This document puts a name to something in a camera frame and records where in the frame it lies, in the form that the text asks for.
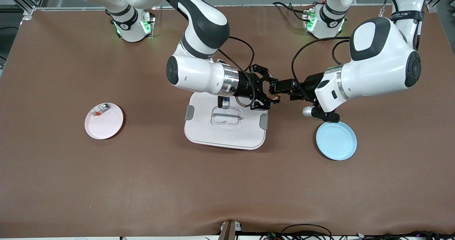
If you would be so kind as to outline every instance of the green led light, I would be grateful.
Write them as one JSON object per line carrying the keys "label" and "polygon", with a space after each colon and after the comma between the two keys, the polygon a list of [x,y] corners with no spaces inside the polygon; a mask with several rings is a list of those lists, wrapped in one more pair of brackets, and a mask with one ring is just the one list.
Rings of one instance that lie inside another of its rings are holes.
{"label": "green led light", "polygon": [[308,23],[308,31],[313,31],[314,29],[314,25],[317,23],[317,18],[316,17],[313,17],[310,22]]}
{"label": "green led light", "polygon": [[338,32],[340,32],[341,29],[343,28],[343,23],[344,23],[344,19],[343,19],[343,20],[341,21],[341,23],[340,23],[340,28],[338,29]]}
{"label": "green led light", "polygon": [[142,26],[143,26],[144,32],[145,32],[146,34],[148,34],[148,33],[151,32],[151,30],[150,30],[150,24],[149,24],[149,23],[143,22],[143,21],[142,21]]}
{"label": "green led light", "polygon": [[117,29],[117,34],[121,35],[121,34],[120,34],[120,30],[118,29],[117,23],[114,22],[114,26],[115,26],[115,28]]}

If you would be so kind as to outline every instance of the light blue plate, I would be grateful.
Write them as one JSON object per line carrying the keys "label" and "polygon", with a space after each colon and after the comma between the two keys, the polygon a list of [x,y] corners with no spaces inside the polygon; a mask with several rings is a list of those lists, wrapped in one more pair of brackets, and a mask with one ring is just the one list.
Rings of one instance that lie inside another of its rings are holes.
{"label": "light blue plate", "polygon": [[354,131],[343,122],[323,123],[317,130],[316,143],[325,156],[338,161],[348,159],[357,149]]}

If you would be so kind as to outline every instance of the white plastic base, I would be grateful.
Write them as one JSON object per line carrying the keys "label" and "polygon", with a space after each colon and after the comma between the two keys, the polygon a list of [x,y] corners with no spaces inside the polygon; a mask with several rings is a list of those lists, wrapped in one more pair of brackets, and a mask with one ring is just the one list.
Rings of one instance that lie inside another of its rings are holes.
{"label": "white plastic base", "polygon": [[[240,98],[244,104],[250,100]],[[265,140],[268,111],[251,110],[231,97],[228,109],[218,108],[218,97],[195,92],[185,117],[185,135],[198,144],[252,150]]]}
{"label": "white plastic base", "polygon": [[321,20],[320,10],[323,5],[316,5],[309,11],[314,12],[312,15],[304,15],[304,18],[310,20],[310,23],[304,22],[304,28],[307,33],[312,34],[314,37],[321,39],[326,37],[335,37],[343,26],[344,20],[338,25],[338,27],[330,28],[323,20]]}

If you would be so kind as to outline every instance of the small object on plate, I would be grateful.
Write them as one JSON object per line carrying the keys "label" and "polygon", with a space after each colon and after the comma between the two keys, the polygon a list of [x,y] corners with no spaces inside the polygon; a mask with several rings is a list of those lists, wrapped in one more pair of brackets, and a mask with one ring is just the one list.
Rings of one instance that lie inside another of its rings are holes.
{"label": "small object on plate", "polygon": [[273,100],[273,101],[279,101],[281,100],[281,95],[279,93],[277,94],[268,94],[267,98]]}
{"label": "small object on plate", "polygon": [[101,103],[91,109],[85,119],[85,130],[94,139],[114,136],[123,125],[123,111],[113,103]]}
{"label": "small object on plate", "polygon": [[357,149],[357,138],[354,131],[343,122],[325,122],[316,133],[319,150],[333,160],[346,160]]}
{"label": "small object on plate", "polygon": [[98,105],[98,106],[92,108],[92,109],[90,110],[90,113],[91,113],[93,116],[97,117],[97,116],[102,115],[102,114],[103,114],[106,110],[108,110],[109,108],[111,108],[111,106],[109,106],[109,104],[103,103],[103,104],[100,104],[100,105]]}

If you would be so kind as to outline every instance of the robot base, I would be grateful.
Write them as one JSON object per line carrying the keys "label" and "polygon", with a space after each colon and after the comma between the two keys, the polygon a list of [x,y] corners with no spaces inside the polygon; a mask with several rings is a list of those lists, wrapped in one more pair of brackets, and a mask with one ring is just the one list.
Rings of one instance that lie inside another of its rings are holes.
{"label": "robot base", "polygon": [[[198,144],[252,150],[265,140],[268,111],[251,110],[233,100],[228,109],[218,108],[218,97],[195,92],[185,117],[185,135]],[[240,98],[248,104],[249,99]]]}
{"label": "robot base", "polygon": [[344,20],[341,21],[339,26],[335,28],[328,27],[327,23],[321,20],[320,10],[322,6],[323,5],[316,5],[308,10],[310,12],[310,15],[304,15],[304,18],[310,21],[310,22],[304,21],[305,32],[307,34],[312,34],[314,37],[318,39],[335,37],[341,31]]}
{"label": "robot base", "polygon": [[131,26],[130,30],[124,30],[122,26],[119,27],[114,23],[119,38],[132,43],[141,41],[144,38],[152,38],[155,27],[155,15],[151,16],[150,12],[146,10],[135,10],[138,10],[138,20]]}

